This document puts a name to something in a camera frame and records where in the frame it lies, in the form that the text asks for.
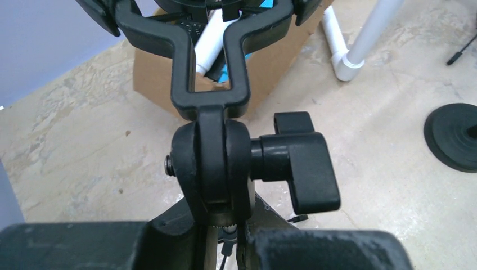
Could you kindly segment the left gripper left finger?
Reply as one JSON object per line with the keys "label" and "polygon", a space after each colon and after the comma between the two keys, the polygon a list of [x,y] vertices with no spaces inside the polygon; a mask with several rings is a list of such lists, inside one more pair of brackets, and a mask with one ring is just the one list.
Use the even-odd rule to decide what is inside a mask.
{"label": "left gripper left finger", "polygon": [[202,269],[185,200],[150,221],[25,223],[1,232],[2,269]]}

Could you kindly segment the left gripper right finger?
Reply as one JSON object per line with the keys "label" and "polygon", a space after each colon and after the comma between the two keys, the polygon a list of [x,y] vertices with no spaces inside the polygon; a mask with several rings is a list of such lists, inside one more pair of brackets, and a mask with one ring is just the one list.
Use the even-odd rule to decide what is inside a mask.
{"label": "left gripper right finger", "polygon": [[412,269],[389,232],[298,229],[255,191],[237,193],[237,212],[239,269]]}

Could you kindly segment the tripod shock mount stand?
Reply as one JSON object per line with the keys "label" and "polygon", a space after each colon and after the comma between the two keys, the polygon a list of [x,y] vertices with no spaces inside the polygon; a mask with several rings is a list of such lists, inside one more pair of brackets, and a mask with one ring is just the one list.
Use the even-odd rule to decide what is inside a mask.
{"label": "tripod shock mount stand", "polygon": [[[237,243],[237,261],[250,261],[249,226],[256,205],[267,224],[293,227],[276,217],[256,195],[255,180],[286,181],[296,214],[336,211],[341,198],[323,135],[307,112],[274,115],[273,135],[251,139],[238,121],[251,96],[245,55],[286,36],[291,23],[306,22],[319,1],[158,1],[165,14],[145,17],[135,1],[80,1],[79,5],[114,36],[134,47],[170,58],[172,104],[187,124],[172,139],[166,173],[175,176],[184,198],[147,224],[136,269],[214,269],[219,235]],[[196,53],[180,19],[210,24],[222,12],[230,89],[196,92]]]}
{"label": "tripod shock mount stand", "polygon": [[461,48],[459,51],[457,51],[447,62],[446,65],[450,66],[454,64],[463,54],[463,52],[467,49],[468,46],[472,44],[477,39],[477,35],[474,35],[470,41],[466,43],[466,45]]}

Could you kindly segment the cardboard box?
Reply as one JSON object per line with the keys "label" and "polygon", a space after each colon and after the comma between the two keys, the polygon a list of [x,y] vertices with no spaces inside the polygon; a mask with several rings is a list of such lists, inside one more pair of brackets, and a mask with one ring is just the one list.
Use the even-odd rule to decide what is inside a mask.
{"label": "cardboard box", "polygon": [[[301,26],[291,22],[287,35],[274,44],[251,54],[246,60],[251,97],[245,119],[250,118],[278,86],[319,25],[332,1],[322,1]],[[140,49],[135,51],[133,89],[158,107],[180,117],[170,100],[172,60]]]}

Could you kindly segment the round base mic stand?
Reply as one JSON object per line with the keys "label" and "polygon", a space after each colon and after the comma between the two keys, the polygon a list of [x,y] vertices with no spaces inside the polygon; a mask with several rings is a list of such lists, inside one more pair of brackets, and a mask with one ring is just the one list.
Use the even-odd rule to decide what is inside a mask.
{"label": "round base mic stand", "polygon": [[476,172],[475,105],[450,103],[435,109],[426,118],[424,137],[443,164],[461,172]]}

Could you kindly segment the blue microphone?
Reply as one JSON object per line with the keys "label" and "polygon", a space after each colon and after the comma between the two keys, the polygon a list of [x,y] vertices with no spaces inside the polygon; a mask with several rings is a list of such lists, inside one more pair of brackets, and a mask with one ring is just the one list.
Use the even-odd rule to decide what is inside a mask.
{"label": "blue microphone", "polygon": [[[273,0],[264,0],[260,7],[264,7],[264,8],[272,8],[273,7]],[[217,80],[217,82],[219,83],[224,83],[226,81],[229,80],[229,76],[228,76],[228,69],[227,69],[227,65],[224,65],[222,67],[222,70],[221,70],[221,74],[220,74],[220,77],[219,79]]]}

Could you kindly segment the white microphone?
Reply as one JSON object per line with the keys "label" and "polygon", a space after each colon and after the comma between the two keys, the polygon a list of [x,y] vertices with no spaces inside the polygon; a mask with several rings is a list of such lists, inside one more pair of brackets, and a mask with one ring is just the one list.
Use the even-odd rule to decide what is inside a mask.
{"label": "white microphone", "polygon": [[229,25],[239,21],[242,12],[239,12],[238,19],[223,21],[223,11],[213,12],[204,31],[195,44],[196,72],[205,75],[213,66],[215,60],[223,49],[224,31]]}

